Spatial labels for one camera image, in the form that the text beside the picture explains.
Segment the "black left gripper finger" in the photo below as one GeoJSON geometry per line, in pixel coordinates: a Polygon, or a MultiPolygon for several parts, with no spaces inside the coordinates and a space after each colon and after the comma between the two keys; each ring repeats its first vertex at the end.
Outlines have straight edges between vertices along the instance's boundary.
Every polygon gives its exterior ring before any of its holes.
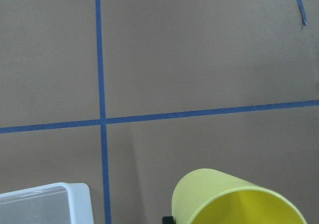
{"type": "Polygon", "coordinates": [[[174,217],[172,216],[165,216],[162,218],[162,224],[175,224],[174,217]]]}

